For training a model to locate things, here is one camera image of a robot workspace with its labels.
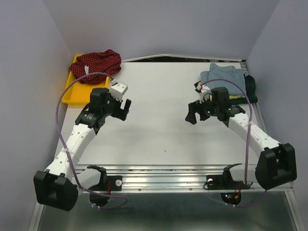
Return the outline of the red polka dot skirt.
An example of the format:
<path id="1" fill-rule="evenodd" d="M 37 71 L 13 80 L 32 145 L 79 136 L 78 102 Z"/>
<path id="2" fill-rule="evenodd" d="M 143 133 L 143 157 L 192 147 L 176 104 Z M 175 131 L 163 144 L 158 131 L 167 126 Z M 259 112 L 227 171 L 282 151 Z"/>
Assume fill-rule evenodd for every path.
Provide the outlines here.
<path id="1" fill-rule="evenodd" d="M 122 59 L 119 53 L 108 49 L 104 52 L 92 52 L 77 57 L 69 70 L 79 79 L 89 73 L 114 75 L 121 71 Z"/>

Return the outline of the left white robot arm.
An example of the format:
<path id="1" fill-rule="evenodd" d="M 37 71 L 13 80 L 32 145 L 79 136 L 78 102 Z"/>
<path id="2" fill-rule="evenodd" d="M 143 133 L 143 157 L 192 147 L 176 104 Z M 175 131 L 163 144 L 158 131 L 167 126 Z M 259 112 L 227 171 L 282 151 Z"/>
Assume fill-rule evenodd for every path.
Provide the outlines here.
<path id="1" fill-rule="evenodd" d="M 91 193 L 93 207 L 104 209 L 112 191 L 122 190 L 122 176 L 108 176 L 104 167 L 89 165 L 82 173 L 76 173 L 76 166 L 87 146 L 96 137 L 107 117 L 126 120 L 131 100 L 121 108 L 128 86 L 119 82 L 111 88 L 94 88 L 90 102 L 77 117 L 63 148 L 44 171 L 34 175 L 37 202 L 64 211 L 70 211 L 83 192 Z"/>

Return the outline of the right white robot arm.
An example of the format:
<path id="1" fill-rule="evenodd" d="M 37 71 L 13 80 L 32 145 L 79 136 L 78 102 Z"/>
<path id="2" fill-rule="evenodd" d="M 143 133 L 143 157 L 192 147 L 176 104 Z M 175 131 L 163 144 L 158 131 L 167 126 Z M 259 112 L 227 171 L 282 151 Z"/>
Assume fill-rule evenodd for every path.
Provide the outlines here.
<path id="1" fill-rule="evenodd" d="M 228 165 L 222 174 L 207 176 L 205 185 L 209 190 L 234 189 L 239 184 L 249 189 L 251 183 L 270 190 L 296 180 L 295 149 L 291 144 L 273 139 L 250 120 L 242 107 L 232 105 L 227 88 L 197 85 L 195 90 L 200 98 L 189 103 L 185 120 L 195 125 L 196 115 L 201 121 L 214 116 L 246 142 L 247 151 L 259 154 L 255 165 Z"/>

